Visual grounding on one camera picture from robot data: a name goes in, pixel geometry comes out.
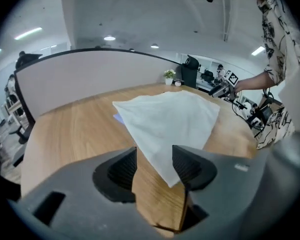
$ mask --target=black and white shirt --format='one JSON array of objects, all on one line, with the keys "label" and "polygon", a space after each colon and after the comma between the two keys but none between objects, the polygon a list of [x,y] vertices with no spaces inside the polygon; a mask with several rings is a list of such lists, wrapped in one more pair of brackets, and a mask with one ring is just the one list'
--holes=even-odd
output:
[{"label": "black and white shirt", "polygon": [[[300,65],[300,30],[283,0],[257,0],[262,11],[263,41],[269,64],[265,70],[276,85],[289,81]],[[257,149],[295,131],[288,111],[281,107],[268,119]]]}]

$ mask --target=wooden table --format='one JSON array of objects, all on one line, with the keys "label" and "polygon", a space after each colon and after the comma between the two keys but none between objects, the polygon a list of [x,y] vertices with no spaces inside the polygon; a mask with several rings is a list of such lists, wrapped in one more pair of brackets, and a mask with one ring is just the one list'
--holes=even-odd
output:
[{"label": "wooden table", "polygon": [[[113,101],[181,90],[196,93],[220,106],[204,150],[230,156],[254,156],[257,144],[253,134],[234,114],[231,104],[184,85],[144,85],[96,95],[40,116],[31,132],[22,164],[22,196],[69,163],[134,145],[125,126],[113,118],[117,113]],[[169,188],[139,149],[132,191],[136,194],[137,209],[151,225],[173,230],[181,228],[184,186],[179,182]]]}]

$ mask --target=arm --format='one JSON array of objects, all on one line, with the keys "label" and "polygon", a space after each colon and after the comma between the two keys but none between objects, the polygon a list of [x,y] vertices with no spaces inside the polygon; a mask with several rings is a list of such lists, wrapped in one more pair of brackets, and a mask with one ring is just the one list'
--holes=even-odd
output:
[{"label": "arm", "polygon": [[275,86],[275,82],[270,78],[269,74],[265,71],[261,74],[258,74],[255,77],[240,80],[234,91],[236,93],[241,92],[242,90],[261,90],[267,89]]}]

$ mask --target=white partition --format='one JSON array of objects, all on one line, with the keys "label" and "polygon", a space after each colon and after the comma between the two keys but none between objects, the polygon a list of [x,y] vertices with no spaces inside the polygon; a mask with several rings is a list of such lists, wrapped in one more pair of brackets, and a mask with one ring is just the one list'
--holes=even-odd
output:
[{"label": "white partition", "polygon": [[164,81],[178,63],[133,52],[94,50],[57,55],[17,72],[23,99],[40,115],[93,95]]}]

